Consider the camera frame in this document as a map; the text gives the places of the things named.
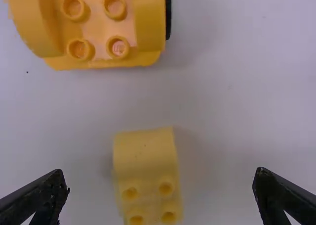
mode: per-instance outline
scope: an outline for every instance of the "yellow duplo brick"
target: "yellow duplo brick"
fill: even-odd
[[[173,128],[117,134],[113,180],[126,225],[180,221],[182,199]]]

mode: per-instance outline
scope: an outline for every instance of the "yellow lego brick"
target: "yellow lego brick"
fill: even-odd
[[[147,66],[165,47],[165,0],[7,0],[22,40],[56,70]]]
[[[173,128],[117,134],[113,180],[125,225],[180,221],[182,200]]]

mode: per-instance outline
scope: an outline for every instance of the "white table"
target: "white table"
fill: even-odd
[[[61,224],[121,225],[113,135],[168,125],[184,141],[183,225],[261,225],[258,166],[316,193],[315,0],[173,0],[165,53],[134,69],[56,72],[5,4],[0,20],[0,197],[61,168]]]

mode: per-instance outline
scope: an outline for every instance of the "yellow plastic block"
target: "yellow plastic block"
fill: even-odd
[[[113,167],[118,209],[125,225],[175,224],[182,219],[172,128],[117,134]]]
[[[165,47],[165,0],[7,0],[22,40],[56,70],[147,66]]]

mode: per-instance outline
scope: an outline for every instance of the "lego stud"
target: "lego stud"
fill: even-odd
[[[162,197],[168,197],[173,193],[173,186],[169,182],[163,182],[159,186],[159,193]]]
[[[87,40],[72,40],[67,44],[67,54],[78,61],[91,60],[95,54],[95,49]]]
[[[130,187],[127,190],[123,191],[122,199],[124,201],[133,201],[138,197],[137,189],[134,187]]]
[[[122,36],[112,36],[106,43],[106,51],[112,59],[122,59],[127,57],[130,45],[126,38]]]
[[[176,222],[176,214],[174,212],[165,212],[161,217],[163,224],[174,224]]]
[[[133,216],[129,219],[129,225],[144,225],[144,218],[142,216]]]
[[[122,21],[127,15],[125,0],[103,0],[105,14],[115,21]]]
[[[90,8],[83,0],[64,0],[61,10],[72,21],[83,21],[90,13]]]

